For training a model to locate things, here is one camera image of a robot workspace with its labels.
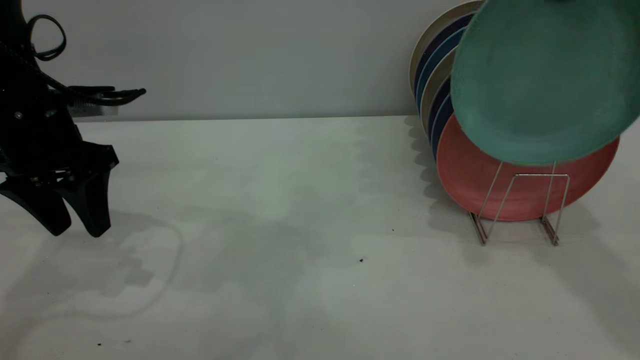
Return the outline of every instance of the gray wall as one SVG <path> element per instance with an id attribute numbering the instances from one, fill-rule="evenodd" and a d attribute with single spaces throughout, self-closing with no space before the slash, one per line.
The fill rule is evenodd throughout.
<path id="1" fill-rule="evenodd" d="M 407 72 L 424 29 L 463 0 L 23 0 L 57 18 L 67 85 L 145 87 L 120 119 L 414 113 Z M 38 25 L 39 49 L 58 37 Z"/>

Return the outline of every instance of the green plate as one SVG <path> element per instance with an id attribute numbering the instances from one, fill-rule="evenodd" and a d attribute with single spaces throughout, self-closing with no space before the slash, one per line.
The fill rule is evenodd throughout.
<path id="1" fill-rule="evenodd" d="M 640 1 L 488 0 L 458 47 L 451 98 L 498 160 L 591 154 L 640 115 Z"/>

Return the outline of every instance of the table surface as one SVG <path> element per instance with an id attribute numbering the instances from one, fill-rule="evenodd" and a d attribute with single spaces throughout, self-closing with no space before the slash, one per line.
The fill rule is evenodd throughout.
<path id="1" fill-rule="evenodd" d="M 638 359 L 640 127 L 481 247 L 417 117 L 109 122 L 112 228 L 0 199 L 1 359 Z"/>

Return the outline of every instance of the cable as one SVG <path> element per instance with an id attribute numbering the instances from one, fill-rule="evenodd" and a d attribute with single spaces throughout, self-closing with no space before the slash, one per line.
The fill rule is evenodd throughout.
<path id="1" fill-rule="evenodd" d="M 34 45 L 31 46 L 31 50 L 33 51 L 33 56 L 35 56 L 36 58 L 42 61 L 51 61 L 57 58 L 58 55 L 60 55 L 67 47 L 67 34 L 65 34 L 65 30 L 62 28 L 62 25 L 60 25 L 60 23 L 56 19 L 52 18 L 49 15 L 36 15 L 27 23 L 27 26 L 29 26 L 29 41 L 32 41 L 33 28 L 35 27 L 36 22 L 40 19 L 47 19 L 53 22 L 58 27 L 58 29 L 60 29 L 60 32 L 62 33 L 62 44 L 60 44 L 55 49 L 43 51 L 42 53 L 37 53 L 35 46 Z"/>
<path id="2" fill-rule="evenodd" d="M 55 19 L 53 19 L 52 17 L 50 17 L 48 15 L 38 15 L 38 16 L 34 17 L 33 19 L 31 19 L 29 21 L 29 23 L 28 23 L 28 25 L 29 25 L 29 39 L 31 38 L 31 32 L 33 31 L 33 26 L 35 25 L 35 22 L 37 20 L 39 20 L 39 19 L 48 19 L 48 20 L 53 21 L 60 28 L 60 30 L 62 31 L 62 34 L 63 34 L 62 44 L 60 46 L 58 46 L 57 48 L 55 48 L 53 50 L 49 50 L 49 51 L 44 51 L 42 53 L 36 53 L 35 49 L 33 50 L 35 57 L 37 57 L 38 59 L 41 59 L 43 61 L 49 61 L 49 60 L 54 59 L 58 55 L 60 55 L 60 53 L 62 53 L 62 50 L 65 49 L 65 47 L 67 46 L 67 36 L 65 35 L 65 32 L 62 30 L 62 27 L 60 26 L 58 21 L 56 21 Z M 72 98 L 74 100 L 87 102 L 89 104 L 101 105 L 101 106 L 121 106 L 121 105 L 129 104 L 133 100 L 135 100 L 135 99 L 139 98 L 140 96 L 142 96 L 142 95 L 147 93 L 147 91 L 145 89 L 127 90 L 127 92 L 124 93 L 125 96 L 123 96 L 123 97 L 119 97 L 119 98 L 116 98 L 116 99 L 98 99 L 96 97 L 86 95 L 86 94 L 84 94 L 84 93 L 82 93 L 80 91 L 74 90 L 72 88 L 68 88 L 65 85 L 59 83 L 58 81 L 56 81 L 55 79 L 53 79 L 49 75 L 47 75 L 44 72 L 42 72 L 36 66 L 33 66 L 32 64 L 30 64 L 23 57 L 21 57 L 18 53 L 16 53 L 13 49 L 11 49 L 10 47 L 8 47 L 4 43 L 2 43 L 2 41 L 0 41 L 0 50 L 4 51 L 4 53 L 6 55 L 8 55 L 8 57 L 10 59 L 12 59 L 15 63 L 18 63 L 29 74 L 31 74 L 33 76 L 36 76 L 37 78 L 43 80 L 47 85 L 51 86 L 55 90 L 61 92 L 63 95 L 66 95 L 66 96 L 68 96 L 68 97 L 70 97 L 70 98 Z"/>

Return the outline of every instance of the stack of plates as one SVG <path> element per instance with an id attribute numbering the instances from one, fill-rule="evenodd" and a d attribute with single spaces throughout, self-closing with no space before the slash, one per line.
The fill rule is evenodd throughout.
<path id="1" fill-rule="evenodd" d="M 487 0 L 424 32 L 409 80 L 447 193 L 493 218 L 514 174 L 587 193 L 640 115 L 640 1 Z M 549 177 L 514 182 L 499 220 L 542 216 Z M 554 181 L 547 212 L 561 207 Z"/>

